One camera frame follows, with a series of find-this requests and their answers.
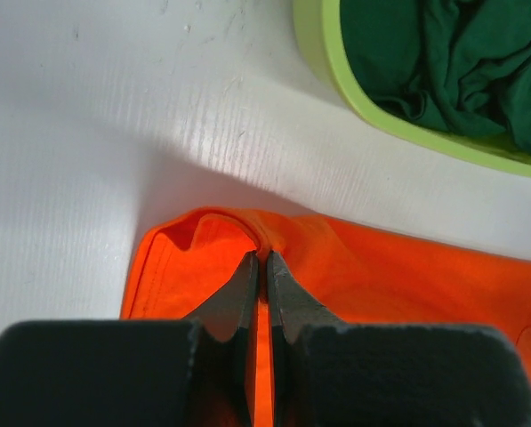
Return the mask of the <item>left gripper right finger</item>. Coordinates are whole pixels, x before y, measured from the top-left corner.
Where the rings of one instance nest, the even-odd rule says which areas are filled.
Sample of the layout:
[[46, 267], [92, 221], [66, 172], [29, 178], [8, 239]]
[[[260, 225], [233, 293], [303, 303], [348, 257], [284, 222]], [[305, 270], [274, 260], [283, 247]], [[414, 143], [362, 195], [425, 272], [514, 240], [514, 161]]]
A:
[[273, 424], [286, 425], [289, 397], [294, 387], [290, 354], [302, 328], [308, 325], [340, 326], [344, 321], [310, 294], [289, 270], [278, 252], [266, 261], [270, 319], [270, 361]]

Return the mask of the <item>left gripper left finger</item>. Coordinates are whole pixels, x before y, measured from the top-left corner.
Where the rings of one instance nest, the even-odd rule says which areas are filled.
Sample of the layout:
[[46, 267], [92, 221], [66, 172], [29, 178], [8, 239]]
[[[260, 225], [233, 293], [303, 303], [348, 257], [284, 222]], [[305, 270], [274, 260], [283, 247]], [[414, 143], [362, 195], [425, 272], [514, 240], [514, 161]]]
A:
[[188, 426], [252, 426], [255, 410], [259, 260], [248, 252], [232, 277], [188, 316], [200, 325]]

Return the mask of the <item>orange t shirt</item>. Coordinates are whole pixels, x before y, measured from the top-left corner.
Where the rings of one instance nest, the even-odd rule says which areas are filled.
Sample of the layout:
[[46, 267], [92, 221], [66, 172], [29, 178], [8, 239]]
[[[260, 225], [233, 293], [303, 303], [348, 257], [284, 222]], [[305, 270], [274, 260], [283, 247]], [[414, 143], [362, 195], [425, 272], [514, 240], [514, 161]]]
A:
[[321, 214], [202, 207], [151, 229], [131, 263], [120, 316], [177, 319], [245, 254], [279, 253], [296, 281], [350, 323], [472, 323], [499, 329], [531, 381], [531, 261]]

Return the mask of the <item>green plastic bin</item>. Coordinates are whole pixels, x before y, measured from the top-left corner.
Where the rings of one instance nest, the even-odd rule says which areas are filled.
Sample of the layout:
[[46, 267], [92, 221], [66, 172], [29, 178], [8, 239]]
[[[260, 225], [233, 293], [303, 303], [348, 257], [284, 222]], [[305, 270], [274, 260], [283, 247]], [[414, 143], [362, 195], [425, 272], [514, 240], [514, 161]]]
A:
[[338, 1], [294, 1], [293, 22], [299, 51], [313, 74], [367, 124], [449, 157], [531, 178], [531, 156], [519, 151], [507, 135], [472, 139], [438, 133], [377, 107], [358, 84], [348, 62]]

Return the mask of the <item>dark green t shirt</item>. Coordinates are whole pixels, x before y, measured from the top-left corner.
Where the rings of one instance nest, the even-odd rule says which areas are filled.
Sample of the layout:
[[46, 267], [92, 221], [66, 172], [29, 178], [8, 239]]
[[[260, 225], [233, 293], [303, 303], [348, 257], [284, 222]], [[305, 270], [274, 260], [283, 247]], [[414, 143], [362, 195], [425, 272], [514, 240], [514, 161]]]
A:
[[351, 70], [379, 108], [531, 156], [531, 1], [343, 1]]

